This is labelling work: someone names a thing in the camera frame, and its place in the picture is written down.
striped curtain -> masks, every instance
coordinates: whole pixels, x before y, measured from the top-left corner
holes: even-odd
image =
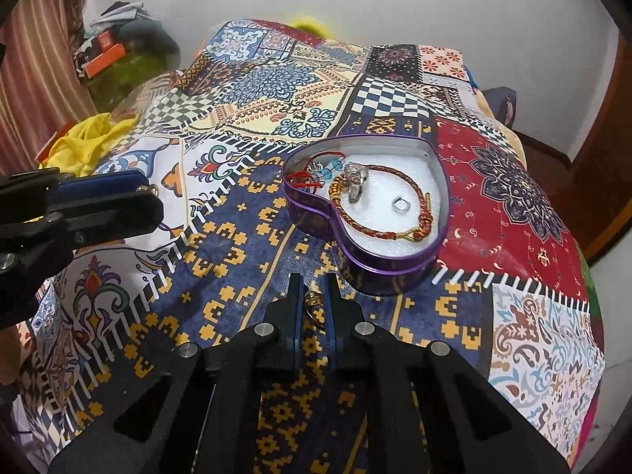
[[[58,129],[97,113],[72,61],[84,2],[20,0],[0,29],[0,174],[32,169]]]

yellow fabric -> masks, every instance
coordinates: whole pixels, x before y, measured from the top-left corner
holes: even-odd
[[[313,17],[302,15],[293,21],[290,21],[288,24],[292,28],[296,28],[302,32],[307,32],[308,34],[320,37],[321,39],[333,39],[327,25],[317,21]]]
[[[87,176],[97,162],[136,126],[138,116],[113,123],[109,113],[100,113],[73,126],[53,144],[42,167],[58,167],[61,172]]]
[[[481,112],[483,112],[486,116],[490,117],[491,119],[495,120],[496,118],[494,117],[494,113],[492,112],[492,109],[489,108],[489,103],[485,99],[485,96],[483,96],[483,93],[479,91],[478,89],[475,89],[474,96],[476,96],[476,102],[478,103],[478,108],[481,110]],[[520,142],[520,139],[518,139],[517,135],[513,131],[511,131],[509,128],[507,128],[503,123],[501,123],[500,121],[496,121],[496,122],[498,123],[498,127],[500,128],[500,131],[505,135],[507,142],[516,151],[517,158],[520,160],[520,162],[522,162],[522,164],[526,168],[527,159],[525,158],[525,150],[523,150],[522,148],[522,143]]]

patchwork bedspread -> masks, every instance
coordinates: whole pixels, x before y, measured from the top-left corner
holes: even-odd
[[[77,251],[23,331],[21,396],[49,458],[108,412],[113,375],[132,384],[152,368],[136,347],[147,328],[220,344],[260,321],[290,273],[317,289],[336,272],[330,246],[290,222],[279,168],[323,137],[394,133],[437,148],[448,237],[413,291],[372,297],[339,278],[342,293],[400,340],[450,343],[572,463],[604,369],[598,306],[573,237],[515,136],[480,110],[459,52],[233,21],[173,87],[152,90],[98,172],[141,169],[163,223]],[[366,472],[361,388],[332,379],[324,331],[306,320],[302,333],[299,380],[263,393],[255,472]]]

bracelet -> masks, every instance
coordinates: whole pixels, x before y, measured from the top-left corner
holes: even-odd
[[[342,171],[342,160],[346,158],[346,155],[341,151],[321,151],[320,153],[316,153],[307,159],[305,163],[305,168],[302,171],[296,171],[290,173],[286,176],[285,180],[290,184],[290,187],[295,189],[308,189],[312,194],[316,192],[316,189],[321,189],[325,186],[325,183],[322,179],[331,180],[333,177],[333,171],[331,169],[324,168],[320,166],[317,170],[314,168],[316,166],[312,166],[312,163],[319,156],[324,156],[326,154],[335,154],[340,157],[340,160],[337,160],[339,166],[334,166],[336,171]]]
[[[286,176],[285,180],[290,184],[290,187],[295,189],[309,189],[313,190],[312,194],[316,192],[316,189],[321,189],[325,186],[324,182],[317,180],[312,174],[307,171],[296,171]]]
[[[391,167],[386,166],[374,166],[372,164],[365,166],[369,168],[370,171],[382,171],[385,173],[393,174],[402,178],[403,181],[408,183],[410,187],[415,190],[417,197],[419,198],[419,205],[421,206],[421,212],[419,213],[418,221],[419,226],[415,226],[410,230],[405,232],[380,232],[377,230],[372,230],[371,228],[367,228],[366,226],[362,226],[360,223],[353,220],[353,218],[344,211],[342,208],[342,204],[340,203],[340,195],[344,190],[344,175],[339,174],[336,176],[331,182],[329,186],[329,199],[331,200],[334,207],[338,211],[340,217],[353,229],[356,229],[360,233],[364,235],[368,235],[369,237],[376,237],[378,239],[406,239],[410,242],[419,242],[425,237],[427,237],[432,229],[432,213],[431,213],[431,195],[430,193],[423,194],[423,191],[419,188],[419,185],[415,183],[415,181],[408,175],[398,171],[397,169],[393,169]]]

orange box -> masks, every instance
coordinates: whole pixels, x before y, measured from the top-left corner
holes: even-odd
[[[94,58],[90,62],[88,62],[85,66],[83,66],[83,70],[88,78],[94,77],[94,75],[99,74],[103,71],[107,66],[113,64],[119,58],[125,56],[125,48],[122,44],[117,44],[111,47],[109,50],[101,53],[97,58]]]
[[[105,32],[97,36],[97,40],[101,45],[101,52],[105,52],[115,45],[115,41],[114,39],[112,39],[112,34],[109,30],[105,30]]]
[[[48,139],[48,142],[43,145],[42,149],[40,150],[39,153],[37,153],[36,156],[36,162],[38,164],[41,164],[43,161],[45,161],[48,158],[48,154],[51,152],[51,148],[53,147],[53,144],[55,144],[57,142],[58,139],[61,139],[64,135],[66,135],[68,132],[70,132],[70,129],[77,123],[73,122],[73,121],[69,121],[68,123],[66,123],[64,126],[62,126],[55,135],[53,135],[53,137],[51,137],[50,139]]]

